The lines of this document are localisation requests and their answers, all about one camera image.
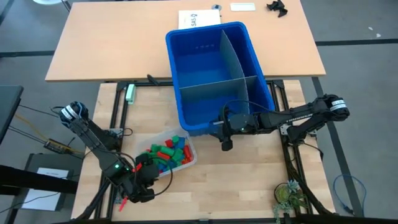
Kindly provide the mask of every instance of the green toy block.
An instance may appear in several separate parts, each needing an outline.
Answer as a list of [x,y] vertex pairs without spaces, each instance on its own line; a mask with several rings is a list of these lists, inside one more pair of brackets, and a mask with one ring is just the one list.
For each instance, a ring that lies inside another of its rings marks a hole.
[[161,147],[162,147],[162,146],[160,146],[160,145],[152,144],[152,145],[150,146],[150,151],[151,151],[151,152],[159,152]]
[[178,141],[180,140],[180,137],[175,135],[172,137],[173,145],[176,146]]
[[151,158],[157,157],[157,156],[156,156],[156,152],[149,152],[148,155],[149,155],[149,157],[151,157]]
[[172,159],[173,159],[174,161],[179,161],[179,159],[181,158],[181,156],[182,156],[183,153],[184,153],[184,152],[183,152],[181,149],[176,149],[176,150],[175,150],[175,153],[174,153],[174,155],[173,155],[173,157],[172,157]]
[[174,150],[166,146],[162,146],[160,152],[169,156],[173,156],[174,154]]
[[163,159],[154,159],[154,160],[157,161],[158,163],[161,163],[161,164],[167,166],[167,161],[164,161]]

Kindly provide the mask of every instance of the wooden table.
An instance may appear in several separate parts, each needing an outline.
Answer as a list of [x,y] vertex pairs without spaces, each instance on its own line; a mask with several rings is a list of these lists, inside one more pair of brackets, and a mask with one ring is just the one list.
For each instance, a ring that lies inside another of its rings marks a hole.
[[[284,83],[289,105],[304,104],[300,82],[286,80]],[[101,84],[99,89],[93,120],[104,129],[109,128],[115,92],[115,83]],[[172,87],[138,87],[136,101],[128,107],[126,127],[133,129],[134,134],[124,137],[122,152],[132,154],[137,142],[179,126]],[[122,212],[114,206],[112,220],[272,218],[273,190],[287,181],[279,132],[233,136],[233,140],[234,148],[223,152],[214,137],[194,137],[198,162],[176,172],[168,191],[153,201],[127,203]],[[317,145],[313,138],[307,138],[306,142]],[[318,151],[303,145],[300,153],[308,186],[327,209],[334,211]],[[72,218],[79,216],[91,202],[101,177],[98,160],[92,154],[86,157],[81,170]],[[168,182],[168,176],[157,181],[155,192]]]
[[[231,2],[253,2],[255,11],[233,12]],[[219,4],[221,22],[248,28],[266,77],[325,74],[299,0],[283,0],[289,13],[278,18],[272,0],[182,0],[76,2],[70,11],[45,78],[48,82],[169,78],[166,34],[178,27],[178,11]]]

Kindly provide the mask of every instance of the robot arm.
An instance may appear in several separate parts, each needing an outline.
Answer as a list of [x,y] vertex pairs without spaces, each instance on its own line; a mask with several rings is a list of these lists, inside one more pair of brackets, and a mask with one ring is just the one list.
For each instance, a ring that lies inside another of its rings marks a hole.
[[135,158],[135,167],[121,156],[121,140],[116,133],[102,130],[88,118],[87,108],[79,102],[64,107],[59,116],[61,122],[73,131],[97,157],[99,168],[123,197],[134,203],[152,200],[154,184],[159,170],[147,154]]
[[344,121],[349,116],[344,100],[336,95],[324,95],[311,103],[283,112],[267,111],[229,116],[228,111],[228,107],[221,110],[218,120],[213,123],[218,129],[212,135],[222,142],[223,151],[232,149],[232,135],[269,134],[285,124],[309,118],[298,126],[287,126],[282,132],[288,135],[290,143],[300,144],[307,133],[322,128],[328,121]]

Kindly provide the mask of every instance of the white card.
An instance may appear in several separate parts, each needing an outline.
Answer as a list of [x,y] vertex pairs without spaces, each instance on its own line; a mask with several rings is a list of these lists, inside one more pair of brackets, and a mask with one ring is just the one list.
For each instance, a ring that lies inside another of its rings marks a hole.
[[231,3],[231,11],[255,11],[254,3]]
[[[59,170],[59,169],[39,168],[37,173],[66,179],[65,177],[68,175],[69,171]],[[56,194],[56,192],[51,192],[47,190],[29,189],[26,198],[24,200],[25,204],[22,205],[22,208],[55,211],[60,196],[61,193]]]
[[209,10],[180,10],[178,12],[178,29],[188,29],[220,24],[220,11]]

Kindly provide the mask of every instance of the potted plant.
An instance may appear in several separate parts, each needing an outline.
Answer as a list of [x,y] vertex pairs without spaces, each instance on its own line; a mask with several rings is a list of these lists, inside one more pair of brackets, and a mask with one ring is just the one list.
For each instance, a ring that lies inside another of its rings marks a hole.
[[279,184],[274,190],[274,197],[277,201],[277,204],[274,206],[274,218],[277,224],[280,224],[280,210],[284,213],[289,213],[295,208],[307,208],[307,205],[303,201],[305,195],[301,191],[299,183],[295,180]]

